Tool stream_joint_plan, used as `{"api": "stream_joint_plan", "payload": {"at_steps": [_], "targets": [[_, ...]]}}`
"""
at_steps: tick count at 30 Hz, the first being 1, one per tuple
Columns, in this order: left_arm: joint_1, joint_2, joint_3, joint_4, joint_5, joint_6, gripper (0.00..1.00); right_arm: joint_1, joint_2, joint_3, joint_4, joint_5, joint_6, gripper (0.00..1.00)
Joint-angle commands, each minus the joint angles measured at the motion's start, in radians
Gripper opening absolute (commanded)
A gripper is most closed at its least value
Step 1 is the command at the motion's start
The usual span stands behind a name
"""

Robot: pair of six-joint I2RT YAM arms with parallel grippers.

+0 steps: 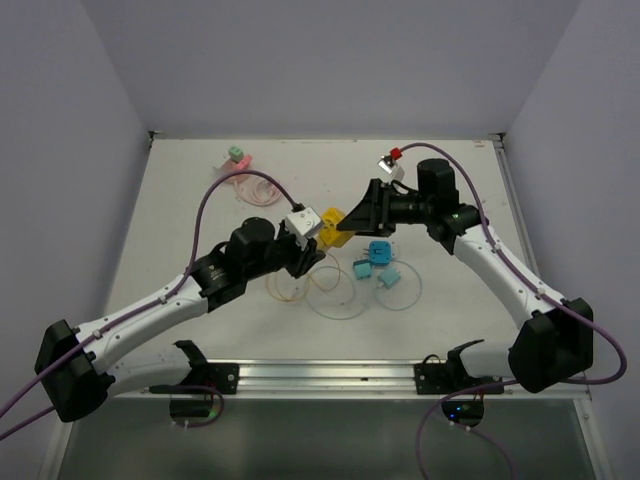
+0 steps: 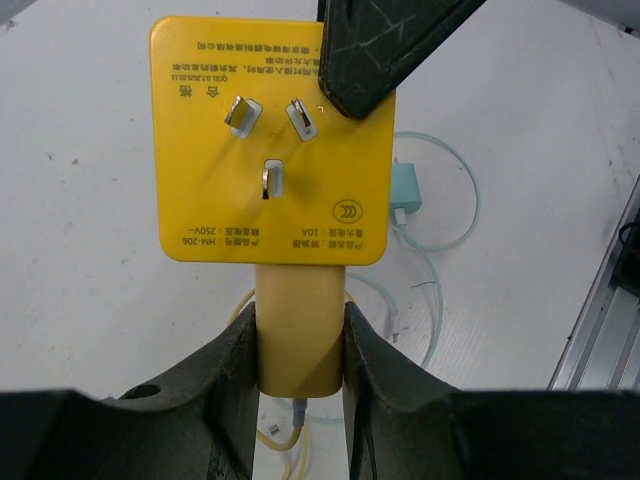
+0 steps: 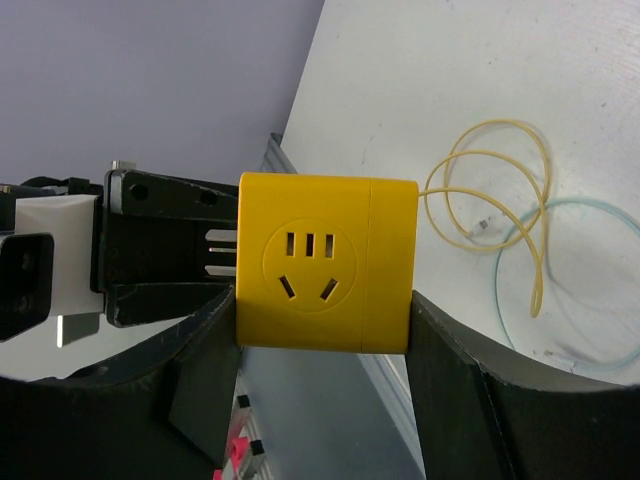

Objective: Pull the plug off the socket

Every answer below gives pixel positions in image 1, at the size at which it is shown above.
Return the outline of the yellow cube socket adapter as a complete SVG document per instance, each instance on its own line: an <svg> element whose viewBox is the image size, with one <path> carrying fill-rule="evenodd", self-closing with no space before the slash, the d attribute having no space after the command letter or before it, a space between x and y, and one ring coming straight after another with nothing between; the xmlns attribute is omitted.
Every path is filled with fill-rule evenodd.
<svg viewBox="0 0 640 480"><path fill-rule="evenodd" d="M327 251L332 248L342 248L353 236L350 231L340 231L338 224L345 218L345 213L336 207L328 208L321 218L324 222L323 228L318 233L318 246L321 250Z"/></svg>

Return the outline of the blue power socket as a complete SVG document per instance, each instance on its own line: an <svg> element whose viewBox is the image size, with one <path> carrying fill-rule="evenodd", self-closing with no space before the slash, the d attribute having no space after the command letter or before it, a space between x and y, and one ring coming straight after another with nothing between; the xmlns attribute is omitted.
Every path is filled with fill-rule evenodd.
<svg viewBox="0 0 640 480"><path fill-rule="evenodd" d="M386 267L393 260L393 249L388 241L375 240L369 243L369 262L375 267Z"/></svg>

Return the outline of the white socket adapter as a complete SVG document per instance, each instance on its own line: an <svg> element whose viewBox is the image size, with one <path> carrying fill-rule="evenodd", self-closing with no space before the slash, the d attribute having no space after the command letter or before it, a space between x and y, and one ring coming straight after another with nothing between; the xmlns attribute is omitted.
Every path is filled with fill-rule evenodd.
<svg viewBox="0 0 640 480"><path fill-rule="evenodd" d="M397 259L397 258L401 257L402 250L401 250L401 246L400 246L399 243L392 242L391 243L391 250L392 250L392 258L393 259Z"/></svg>

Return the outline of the teal charger plug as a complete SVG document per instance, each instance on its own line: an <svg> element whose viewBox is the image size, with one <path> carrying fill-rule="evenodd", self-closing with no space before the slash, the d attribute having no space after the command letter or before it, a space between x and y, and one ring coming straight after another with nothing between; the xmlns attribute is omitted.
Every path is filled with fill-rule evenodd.
<svg viewBox="0 0 640 480"><path fill-rule="evenodd" d="M372 276L373 267L369 260L356 260L352 264L354 276L357 280L365 280Z"/></svg>

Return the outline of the light blue charger plug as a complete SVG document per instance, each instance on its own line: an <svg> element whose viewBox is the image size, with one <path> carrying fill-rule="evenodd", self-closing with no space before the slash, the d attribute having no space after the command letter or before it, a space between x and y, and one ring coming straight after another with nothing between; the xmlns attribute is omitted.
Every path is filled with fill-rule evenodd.
<svg viewBox="0 0 640 480"><path fill-rule="evenodd" d="M380 288L390 290L398 284L401 278L402 276L396 268L388 267L378 274L377 281Z"/></svg>

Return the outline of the pink socket adapter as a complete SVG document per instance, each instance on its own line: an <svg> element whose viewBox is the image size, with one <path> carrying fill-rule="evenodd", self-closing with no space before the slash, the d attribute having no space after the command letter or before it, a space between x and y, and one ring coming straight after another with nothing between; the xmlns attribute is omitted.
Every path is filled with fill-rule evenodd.
<svg viewBox="0 0 640 480"><path fill-rule="evenodd" d="M214 168L214 173L218 177L221 177L235 171L246 171L249 169L252 160L253 157L251 155L245 155L239 161L235 161L233 158L229 157L221 166Z"/></svg>

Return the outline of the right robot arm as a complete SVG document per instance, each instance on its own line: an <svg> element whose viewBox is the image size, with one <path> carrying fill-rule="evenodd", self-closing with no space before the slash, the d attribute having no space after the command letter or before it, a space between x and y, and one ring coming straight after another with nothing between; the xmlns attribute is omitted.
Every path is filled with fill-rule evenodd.
<svg viewBox="0 0 640 480"><path fill-rule="evenodd" d="M472 340L451 349L445 362L419 368L419 374L441 392L464 393L504 378L538 393L589 369L591 307L545 285L492 229L483 227L479 210L460 201L454 170L446 160L419 162L417 181L417 188L410 189L398 181L371 180L338 230L389 237L399 224L425 226L434 241L475 272L517 327L510 345Z"/></svg>

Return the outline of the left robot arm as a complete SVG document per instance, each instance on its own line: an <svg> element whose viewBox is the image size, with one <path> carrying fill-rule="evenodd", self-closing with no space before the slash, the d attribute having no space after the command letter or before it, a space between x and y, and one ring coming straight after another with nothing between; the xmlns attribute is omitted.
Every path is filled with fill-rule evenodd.
<svg viewBox="0 0 640 480"><path fill-rule="evenodd" d="M50 325L35 372L58 418L65 423L82 419L144 380L177 384L189 393L201 390L208 379L206 360L189 341L178 342L181 357L159 359L164 372L153 366L128 368L122 361L161 333L236 300L255 279L280 270L295 279L306 275L325 257L315 240L323 226L311 209L291 213L279 225L250 217L227 241L148 297L77 327L64 320Z"/></svg>

